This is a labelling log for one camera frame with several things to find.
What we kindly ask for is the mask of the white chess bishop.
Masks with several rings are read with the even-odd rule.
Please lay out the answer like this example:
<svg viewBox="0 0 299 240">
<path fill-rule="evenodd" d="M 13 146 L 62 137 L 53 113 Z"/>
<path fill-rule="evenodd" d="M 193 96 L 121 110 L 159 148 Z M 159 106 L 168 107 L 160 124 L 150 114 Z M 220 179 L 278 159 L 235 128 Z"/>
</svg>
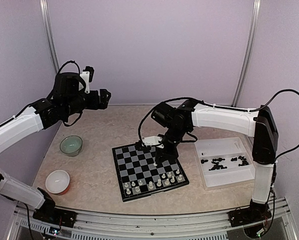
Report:
<svg viewBox="0 0 299 240">
<path fill-rule="evenodd" d="M 169 180 L 168 178 L 167 178 L 166 181 L 165 181 L 165 185 L 166 185 L 166 186 L 170 185 L 170 180 Z"/>
</svg>

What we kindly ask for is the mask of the white chess king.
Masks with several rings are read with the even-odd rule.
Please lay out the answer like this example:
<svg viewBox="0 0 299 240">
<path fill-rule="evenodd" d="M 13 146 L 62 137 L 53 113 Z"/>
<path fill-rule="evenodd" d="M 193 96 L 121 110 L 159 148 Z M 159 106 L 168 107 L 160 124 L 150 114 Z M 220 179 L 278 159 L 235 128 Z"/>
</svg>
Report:
<svg viewBox="0 0 299 240">
<path fill-rule="evenodd" d="M 161 179 L 157 180 L 156 186 L 157 187 L 161 187 L 162 186 L 162 180 Z"/>
</svg>

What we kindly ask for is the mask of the white chess queen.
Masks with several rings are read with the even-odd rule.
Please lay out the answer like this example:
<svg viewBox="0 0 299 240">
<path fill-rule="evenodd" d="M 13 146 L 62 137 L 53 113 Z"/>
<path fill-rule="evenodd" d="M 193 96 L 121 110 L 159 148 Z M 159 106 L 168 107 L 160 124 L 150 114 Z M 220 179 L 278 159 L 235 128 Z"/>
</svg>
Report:
<svg viewBox="0 0 299 240">
<path fill-rule="evenodd" d="M 149 182 L 149 184 L 148 184 L 148 188 L 149 188 L 150 190 L 154 188 L 154 184 L 153 184 L 152 181 Z"/>
</svg>

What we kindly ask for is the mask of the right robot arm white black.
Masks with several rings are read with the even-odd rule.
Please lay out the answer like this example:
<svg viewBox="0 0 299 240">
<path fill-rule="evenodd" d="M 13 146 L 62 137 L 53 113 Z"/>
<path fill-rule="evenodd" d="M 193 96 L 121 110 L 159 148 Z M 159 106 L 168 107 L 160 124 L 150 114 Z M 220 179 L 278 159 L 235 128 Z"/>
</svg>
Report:
<svg viewBox="0 0 299 240">
<path fill-rule="evenodd" d="M 176 159 L 179 156 L 177 146 L 184 135 L 191 134 L 195 127 L 216 128 L 253 137 L 255 181 L 245 218 L 256 222 L 264 215 L 275 181 L 279 136 L 268 106 L 263 105 L 259 109 L 231 108 L 186 97 L 178 107 L 169 105 L 167 100 L 159 103 L 151 110 L 151 118 L 167 129 L 163 135 L 142 138 L 144 146 L 156 147 L 157 164 Z"/>
</svg>

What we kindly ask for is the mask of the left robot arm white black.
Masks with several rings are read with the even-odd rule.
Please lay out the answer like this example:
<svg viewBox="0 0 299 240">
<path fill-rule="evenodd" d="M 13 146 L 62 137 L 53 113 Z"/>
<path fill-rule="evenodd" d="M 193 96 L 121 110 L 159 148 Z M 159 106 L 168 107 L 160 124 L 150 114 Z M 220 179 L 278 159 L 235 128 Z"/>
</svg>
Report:
<svg viewBox="0 0 299 240">
<path fill-rule="evenodd" d="M 58 122 L 69 127 L 73 114 L 84 110 L 105 110 L 112 94 L 107 89 L 90 90 L 93 71 L 57 73 L 51 93 L 26 105 L 20 113 L 0 124 L 0 154 L 22 139 L 46 130 Z M 60 217 L 51 196 L 41 188 L 29 186 L 0 170 L 0 195 L 35 209 L 48 222 Z"/>
</svg>

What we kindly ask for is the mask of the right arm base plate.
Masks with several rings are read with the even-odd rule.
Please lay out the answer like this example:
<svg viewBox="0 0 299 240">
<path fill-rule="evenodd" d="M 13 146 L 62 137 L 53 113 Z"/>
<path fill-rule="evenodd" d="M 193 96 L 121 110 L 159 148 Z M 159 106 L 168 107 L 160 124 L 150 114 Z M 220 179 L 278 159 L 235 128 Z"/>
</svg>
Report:
<svg viewBox="0 0 299 240">
<path fill-rule="evenodd" d="M 227 214 L 231 227 L 238 227 L 269 220 L 272 217 L 272 213 L 268 207 L 266 209 L 251 207 L 240 208 L 229 211 Z"/>
</svg>

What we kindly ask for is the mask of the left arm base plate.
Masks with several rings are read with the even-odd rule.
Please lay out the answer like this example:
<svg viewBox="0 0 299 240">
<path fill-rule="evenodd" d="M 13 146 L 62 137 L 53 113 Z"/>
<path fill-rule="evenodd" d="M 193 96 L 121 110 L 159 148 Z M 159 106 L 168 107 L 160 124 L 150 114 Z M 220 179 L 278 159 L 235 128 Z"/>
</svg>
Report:
<svg viewBox="0 0 299 240">
<path fill-rule="evenodd" d="M 77 213 L 56 207 L 41 207 L 40 209 L 35 209 L 32 217 L 35 220 L 58 225 L 59 227 L 73 228 Z"/>
</svg>

